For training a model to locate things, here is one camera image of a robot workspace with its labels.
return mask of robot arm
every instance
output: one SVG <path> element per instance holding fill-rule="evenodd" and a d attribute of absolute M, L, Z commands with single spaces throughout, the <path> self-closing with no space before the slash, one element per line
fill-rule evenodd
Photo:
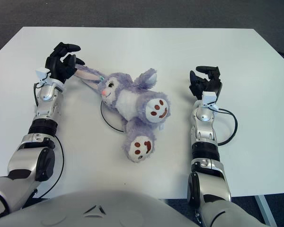
<path fill-rule="evenodd" d="M 8 175 L 0 177 L 0 218 L 19 210 L 42 181 L 53 175 L 55 134 L 61 115 L 64 83 L 75 71 L 75 64 L 84 64 L 75 55 L 60 58 L 80 47 L 59 43 L 46 60 L 46 68 L 37 69 L 41 88 L 36 111 L 28 134 L 25 135 L 9 161 Z"/>
<path fill-rule="evenodd" d="M 210 80 L 190 72 L 189 88 L 198 100 L 191 115 L 193 160 L 192 173 L 188 178 L 187 201 L 197 209 L 196 217 L 201 218 L 205 227 L 265 226 L 231 203 L 231 193 L 213 129 L 215 114 L 219 110 L 215 103 L 222 88 L 219 68 L 199 66 L 196 70 L 208 74 Z"/>

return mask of white table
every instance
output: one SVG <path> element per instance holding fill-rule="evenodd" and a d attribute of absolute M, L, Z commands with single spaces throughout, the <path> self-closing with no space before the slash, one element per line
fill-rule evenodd
<path fill-rule="evenodd" d="M 79 45 L 76 55 L 106 74 L 120 71 L 136 78 L 157 69 L 154 90 L 169 96 L 172 115 L 156 132 L 151 158 L 132 163 L 121 150 L 125 135 L 101 118 L 100 97 L 71 78 L 58 127 L 65 170 L 49 197 L 114 188 L 185 198 L 195 101 L 188 89 L 189 71 L 199 65 L 219 66 L 223 88 L 218 105 L 239 121 L 236 137 L 219 148 L 232 196 L 284 192 L 284 60 L 252 29 L 22 28 L 0 51 L 0 175 L 6 174 L 32 122 L 35 69 L 44 66 L 60 41 Z M 219 141 L 232 133 L 233 125 L 231 117 L 218 115 Z M 55 174 L 39 187 L 40 194 L 57 179 L 59 149 L 56 154 Z"/>

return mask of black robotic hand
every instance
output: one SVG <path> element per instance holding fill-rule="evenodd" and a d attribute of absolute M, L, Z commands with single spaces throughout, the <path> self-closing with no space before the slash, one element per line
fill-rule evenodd
<path fill-rule="evenodd" d="M 60 58 L 64 57 L 69 52 L 79 51 L 81 48 L 74 44 L 59 43 L 51 55 L 46 59 L 45 67 L 50 70 L 50 78 L 57 79 L 65 83 L 76 71 L 76 64 L 84 65 L 84 61 L 76 58 L 76 55 L 69 54 L 63 61 Z"/>
<path fill-rule="evenodd" d="M 196 76 L 194 71 L 190 71 L 190 86 L 189 89 L 197 97 L 197 99 L 202 99 L 203 91 L 213 91 L 219 97 L 222 83 L 219 79 L 220 71 L 218 67 L 211 66 L 198 66 L 196 67 L 198 72 L 208 75 L 209 81 L 201 77 Z"/>

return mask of plush toy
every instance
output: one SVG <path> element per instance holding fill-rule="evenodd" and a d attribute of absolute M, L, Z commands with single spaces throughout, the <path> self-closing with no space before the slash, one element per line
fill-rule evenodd
<path fill-rule="evenodd" d="M 124 119 L 127 134 L 123 149 L 130 160 L 140 162 L 154 151 L 153 130 L 170 116 L 170 103 L 162 92 L 150 91 L 157 82 L 156 70 L 149 69 L 135 81 L 125 73 L 109 76 L 77 65 L 75 76 L 96 90 L 103 102 Z"/>

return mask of white belly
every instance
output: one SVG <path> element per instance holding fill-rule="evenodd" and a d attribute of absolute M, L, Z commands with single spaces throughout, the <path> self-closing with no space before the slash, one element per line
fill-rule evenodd
<path fill-rule="evenodd" d="M 138 116 L 136 107 L 137 99 L 139 95 L 129 90 L 121 91 L 115 107 L 119 113 L 128 121 Z"/>

